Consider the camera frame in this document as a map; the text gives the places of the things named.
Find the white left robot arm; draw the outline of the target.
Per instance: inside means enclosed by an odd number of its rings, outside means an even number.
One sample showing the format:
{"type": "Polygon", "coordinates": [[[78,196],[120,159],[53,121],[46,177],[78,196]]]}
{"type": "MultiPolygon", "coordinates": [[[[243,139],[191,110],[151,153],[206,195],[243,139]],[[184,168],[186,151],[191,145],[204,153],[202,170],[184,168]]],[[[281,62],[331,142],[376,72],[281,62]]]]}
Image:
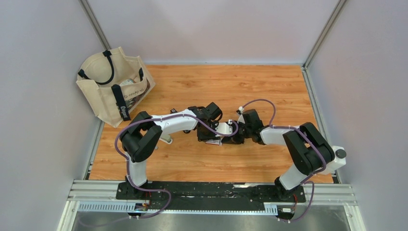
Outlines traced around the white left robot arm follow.
{"type": "Polygon", "coordinates": [[[142,111],[131,121],[129,128],[118,134],[127,162],[128,193],[142,199],[147,193],[147,159],[153,154],[159,140],[171,143],[170,135],[179,131],[197,131],[206,140],[216,136],[214,131],[222,118],[222,110],[215,104],[191,106],[183,111],[171,110],[168,115],[150,115],[142,111]]]}

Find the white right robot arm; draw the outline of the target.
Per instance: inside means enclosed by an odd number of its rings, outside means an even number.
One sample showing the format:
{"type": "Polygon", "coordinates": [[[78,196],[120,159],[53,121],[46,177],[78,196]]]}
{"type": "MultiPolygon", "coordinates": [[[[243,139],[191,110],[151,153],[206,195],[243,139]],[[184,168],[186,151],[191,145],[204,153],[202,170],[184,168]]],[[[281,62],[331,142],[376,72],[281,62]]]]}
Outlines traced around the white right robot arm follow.
{"type": "Polygon", "coordinates": [[[314,174],[330,174],[345,165],[344,149],[331,146],[314,124],[307,122],[300,126],[263,125],[256,110],[237,111],[240,134],[238,142],[251,138],[261,145],[285,145],[293,165],[275,179],[275,197],[288,201],[294,189],[314,174]]]}

